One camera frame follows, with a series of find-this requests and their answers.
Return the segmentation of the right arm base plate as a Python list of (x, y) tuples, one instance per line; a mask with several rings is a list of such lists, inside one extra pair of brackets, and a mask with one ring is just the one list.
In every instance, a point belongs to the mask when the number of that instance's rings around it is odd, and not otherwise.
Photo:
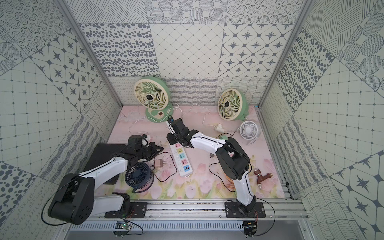
[(265, 218), (265, 208), (263, 203), (253, 201), (250, 205), (245, 206), (240, 202), (225, 201), (225, 212), (227, 218)]

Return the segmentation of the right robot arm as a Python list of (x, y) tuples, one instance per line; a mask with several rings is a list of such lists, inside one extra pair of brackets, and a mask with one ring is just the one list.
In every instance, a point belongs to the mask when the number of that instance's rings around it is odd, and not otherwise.
[(239, 210), (249, 214), (256, 206), (257, 200), (249, 180), (252, 167), (250, 158), (239, 143), (231, 137), (219, 140), (197, 130), (189, 130), (182, 119), (169, 117), (167, 122), (171, 131), (167, 134), (167, 140), (171, 145), (179, 143), (185, 148), (200, 149), (216, 155), (223, 172), (234, 182)]

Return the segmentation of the white cylindrical adapter plug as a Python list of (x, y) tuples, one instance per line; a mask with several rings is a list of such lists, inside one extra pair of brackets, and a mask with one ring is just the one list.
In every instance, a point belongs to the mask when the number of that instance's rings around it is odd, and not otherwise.
[(223, 125), (222, 125), (222, 124), (217, 124), (217, 125), (215, 126), (215, 131), (216, 131), (216, 132), (219, 132), (219, 133), (221, 133), (221, 134), (225, 133), (225, 129), (223, 128)]

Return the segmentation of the small white fan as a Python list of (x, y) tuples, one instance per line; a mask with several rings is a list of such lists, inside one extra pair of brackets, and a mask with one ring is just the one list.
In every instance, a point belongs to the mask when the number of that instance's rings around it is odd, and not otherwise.
[(245, 121), (239, 127), (241, 137), (247, 141), (253, 141), (260, 135), (259, 126), (253, 121)]

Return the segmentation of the aluminium mounting rail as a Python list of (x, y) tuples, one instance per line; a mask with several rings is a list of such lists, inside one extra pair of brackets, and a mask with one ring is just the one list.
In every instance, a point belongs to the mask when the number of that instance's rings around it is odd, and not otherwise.
[[(88, 218), (96, 220), (225, 220), (231, 210), (225, 200), (142, 200), (132, 201), (129, 214), (98, 214)], [(260, 220), (308, 220), (301, 201), (288, 199), (257, 200), (266, 217)]]

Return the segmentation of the brown red small object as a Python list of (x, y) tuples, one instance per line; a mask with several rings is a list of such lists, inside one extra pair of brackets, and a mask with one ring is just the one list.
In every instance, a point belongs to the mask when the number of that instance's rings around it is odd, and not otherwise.
[(260, 190), (263, 189), (262, 182), (273, 177), (272, 173), (267, 173), (267, 174), (263, 175), (261, 173), (260, 169), (254, 170), (254, 174), (257, 177), (257, 185), (258, 185)]

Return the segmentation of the floral pink table mat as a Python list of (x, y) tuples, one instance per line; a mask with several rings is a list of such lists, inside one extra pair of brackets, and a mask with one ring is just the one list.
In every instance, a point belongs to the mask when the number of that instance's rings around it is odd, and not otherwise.
[[(253, 193), (258, 198), (286, 198), (288, 190), (279, 178), (277, 168), (270, 154), (264, 135), (260, 135), (253, 144), (244, 140), (237, 132), (241, 121), (224, 121), (220, 118), (215, 106), (182, 106), (173, 113), (175, 119), (182, 119), (191, 130), (217, 137), (214, 127), (222, 124), (226, 135), (235, 138), (250, 157), (253, 169), (260, 169), (262, 174), (272, 173), (273, 177), (262, 182), (263, 189), (257, 185), (257, 177), (250, 173), (250, 183)], [(123, 107), (112, 133), (109, 143), (125, 144), (131, 135), (148, 134), (158, 146), (164, 147), (164, 152), (155, 158), (163, 159), (162, 168), (155, 167), (155, 181), (148, 191), (132, 194), (132, 188), (125, 182), (121, 174), (114, 185), (102, 185), (96, 190), (97, 196), (106, 196), (114, 192), (130, 194), (133, 199), (233, 199), (236, 197), (233, 182), (224, 174), (216, 157), (199, 149), (187, 149), (187, 157), (192, 165), (193, 173), (181, 177), (171, 161), (169, 143), (166, 139), (168, 129), (165, 123), (152, 123), (145, 117), (145, 109), (139, 106)]]

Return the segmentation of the navy blue small fan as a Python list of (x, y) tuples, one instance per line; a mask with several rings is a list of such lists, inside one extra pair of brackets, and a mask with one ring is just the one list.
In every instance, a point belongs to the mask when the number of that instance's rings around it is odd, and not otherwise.
[(133, 194), (140, 194), (149, 190), (154, 183), (151, 168), (144, 162), (139, 162), (126, 171), (126, 184), (133, 188)]

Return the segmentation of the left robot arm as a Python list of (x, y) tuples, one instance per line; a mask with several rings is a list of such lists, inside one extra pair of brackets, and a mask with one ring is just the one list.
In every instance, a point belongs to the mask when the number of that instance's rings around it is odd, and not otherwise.
[(126, 145), (98, 144), (82, 173), (63, 177), (58, 190), (45, 204), (48, 216), (74, 225), (99, 214), (107, 218), (130, 216), (134, 207), (128, 194), (97, 197), (95, 191), (101, 185), (114, 184), (121, 173), (126, 173), (126, 183), (134, 193), (140, 193), (142, 187), (152, 185), (152, 172), (147, 162), (163, 150), (147, 135), (133, 135)]

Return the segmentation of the large green fan with base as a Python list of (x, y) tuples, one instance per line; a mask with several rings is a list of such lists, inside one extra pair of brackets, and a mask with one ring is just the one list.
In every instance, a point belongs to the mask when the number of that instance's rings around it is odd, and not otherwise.
[(146, 107), (146, 117), (153, 123), (165, 122), (173, 114), (171, 93), (166, 83), (155, 77), (143, 77), (135, 83), (134, 94)]

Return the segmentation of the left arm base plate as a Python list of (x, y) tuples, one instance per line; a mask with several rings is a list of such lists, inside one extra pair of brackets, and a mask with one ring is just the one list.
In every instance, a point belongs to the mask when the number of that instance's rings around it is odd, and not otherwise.
[(147, 202), (130, 202), (123, 204), (118, 211), (105, 213), (106, 219), (143, 219), (147, 211)]

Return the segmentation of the pink USB charger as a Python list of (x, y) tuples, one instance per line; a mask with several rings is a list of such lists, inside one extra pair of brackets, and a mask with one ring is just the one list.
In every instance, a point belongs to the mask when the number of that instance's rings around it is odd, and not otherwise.
[(156, 168), (162, 168), (165, 165), (163, 159), (154, 160), (154, 164)]

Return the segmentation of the green cream desk fan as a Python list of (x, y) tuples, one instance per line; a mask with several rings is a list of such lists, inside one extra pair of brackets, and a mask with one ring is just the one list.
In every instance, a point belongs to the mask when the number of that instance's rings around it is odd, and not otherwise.
[(218, 112), (225, 121), (245, 121), (249, 105), (244, 94), (236, 89), (227, 89), (219, 97)]

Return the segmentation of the black pad under left arm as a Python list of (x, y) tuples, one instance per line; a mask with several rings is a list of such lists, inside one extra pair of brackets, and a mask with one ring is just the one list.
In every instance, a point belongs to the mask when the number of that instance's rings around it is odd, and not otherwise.
[[(97, 144), (94, 148), (93, 153), (91, 154), (87, 164), (85, 165), (82, 172), (89, 171), (94, 169), (108, 161), (112, 160), (115, 156), (120, 156), (123, 154), (123, 149), (126, 147), (124, 144)], [(104, 185), (114, 185), (117, 183), (118, 177), (121, 173), (127, 170), (126, 167), (121, 167), (117, 174), (111, 176), (107, 181), (105, 181)], [(97, 183), (98, 180), (95, 181), (95, 186), (97, 189), (102, 184)]]

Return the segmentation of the white power strip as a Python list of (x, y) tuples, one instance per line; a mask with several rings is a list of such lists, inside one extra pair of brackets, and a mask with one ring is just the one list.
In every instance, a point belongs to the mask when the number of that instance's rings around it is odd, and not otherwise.
[(180, 176), (188, 178), (193, 173), (193, 169), (184, 147), (180, 143), (176, 143), (170, 145), (170, 149)]

